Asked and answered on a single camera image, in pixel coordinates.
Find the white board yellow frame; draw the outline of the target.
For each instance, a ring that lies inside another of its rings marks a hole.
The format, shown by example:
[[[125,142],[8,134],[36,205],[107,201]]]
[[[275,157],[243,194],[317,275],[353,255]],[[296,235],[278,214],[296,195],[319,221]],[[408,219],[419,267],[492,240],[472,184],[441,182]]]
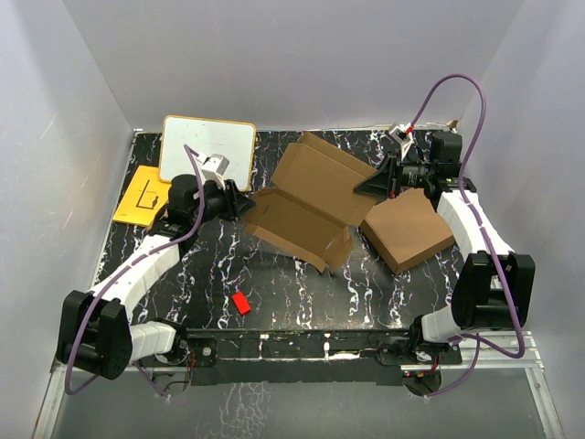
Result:
[[[248,190],[255,140],[256,127],[252,123],[168,115],[161,137],[159,179],[169,182],[173,177],[193,172],[184,148],[188,145],[201,155],[227,158],[224,178]]]

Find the yellow booklet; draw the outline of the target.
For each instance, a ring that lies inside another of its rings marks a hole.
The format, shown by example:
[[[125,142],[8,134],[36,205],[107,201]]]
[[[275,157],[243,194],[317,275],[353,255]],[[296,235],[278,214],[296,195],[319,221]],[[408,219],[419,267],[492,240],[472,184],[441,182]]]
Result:
[[[125,190],[113,220],[142,227],[150,226],[156,213],[168,200],[170,184],[159,179],[159,169],[138,166]]]

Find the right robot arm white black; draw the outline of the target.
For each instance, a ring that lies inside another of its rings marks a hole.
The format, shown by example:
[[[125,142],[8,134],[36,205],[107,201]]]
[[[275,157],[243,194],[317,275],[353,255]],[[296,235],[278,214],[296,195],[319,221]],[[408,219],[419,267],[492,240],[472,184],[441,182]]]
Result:
[[[429,157],[411,163],[407,157],[414,143],[412,131],[406,125],[390,130],[398,152],[387,153],[376,172],[354,191],[385,201],[409,188],[422,189],[451,230],[464,265],[450,304],[416,317],[402,346],[414,360],[426,363],[450,344],[470,338],[520,359],[526,353],[522,327],[536,263],[503,241],[484,214],[476,186],[463,171],[462,137],[450,131],[434,133]]]

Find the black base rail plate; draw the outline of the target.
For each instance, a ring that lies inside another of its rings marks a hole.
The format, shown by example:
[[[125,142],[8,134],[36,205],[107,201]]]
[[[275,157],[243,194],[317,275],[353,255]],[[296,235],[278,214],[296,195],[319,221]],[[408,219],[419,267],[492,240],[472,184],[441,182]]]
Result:
[[[399,386],[406,374],[458,366],[447,344],[430,344],[401,329],[193,329],[194,386],[237,382],[373,382]]]

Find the aluminium frame rail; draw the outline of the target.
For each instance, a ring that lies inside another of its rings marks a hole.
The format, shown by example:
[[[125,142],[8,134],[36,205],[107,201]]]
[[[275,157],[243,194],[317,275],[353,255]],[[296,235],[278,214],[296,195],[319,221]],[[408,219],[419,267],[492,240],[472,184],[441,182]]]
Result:
[[[521,359],[462,343],[463,360],[442,365],[445,392],[416,396],[375,362],[343,355],[346,382],[236,381],[191,386],[183,367],[149,362],[117,380],[63,392],[56,367],[38,438],[560,438],[563,435],[537,347]]]

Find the brown cardboard box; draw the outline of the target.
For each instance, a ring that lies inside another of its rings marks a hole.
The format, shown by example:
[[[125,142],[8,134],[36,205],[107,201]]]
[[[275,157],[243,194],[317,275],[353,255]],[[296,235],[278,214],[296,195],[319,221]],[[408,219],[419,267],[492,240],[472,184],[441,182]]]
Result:
[[[319,272],[339,268],[354,248],[350,227],[359,226],[376,199],[356,185],[376,169],[320,137],[303,134],[287,145],[271,186],[255,192],[245,231]]]
[[[447,223],[421,188],[374,206],[360,225],[389,269],[400,274],[455,243]]]

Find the closed brown cardboard box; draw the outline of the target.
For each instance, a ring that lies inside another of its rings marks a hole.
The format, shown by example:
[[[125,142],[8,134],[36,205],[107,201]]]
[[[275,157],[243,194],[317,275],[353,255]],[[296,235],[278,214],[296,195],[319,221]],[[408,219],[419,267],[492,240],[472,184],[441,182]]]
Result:
[[[389,269],[400,274],[455,243],[447,223],[421,188],[374,206],[360,225]]]

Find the small red block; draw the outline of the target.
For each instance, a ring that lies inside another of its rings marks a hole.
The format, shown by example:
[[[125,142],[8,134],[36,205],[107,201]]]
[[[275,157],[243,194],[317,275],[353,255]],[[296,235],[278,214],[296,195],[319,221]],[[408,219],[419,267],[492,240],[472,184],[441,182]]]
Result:
[[[250,303],[244,293],[236,292],[231,296],[231,299],[241,316],[245,316],[251,312]]]

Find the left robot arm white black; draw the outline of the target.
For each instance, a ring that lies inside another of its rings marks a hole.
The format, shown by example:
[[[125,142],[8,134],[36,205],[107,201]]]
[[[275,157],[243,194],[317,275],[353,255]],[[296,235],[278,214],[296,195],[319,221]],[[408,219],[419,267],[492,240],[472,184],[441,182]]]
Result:
[[[200,225],[240,220],[254,201],[228,179],[198,183],[193,175],[173,179],[167,202],[129,259],[88,292],[72,291],[62,306],[56,358],[108,380],[126,366],[159,355],[177,365],[188,354],[180,326],[165,320],[135,325],[132,312],[148,291],[178,265],[197,240]]]

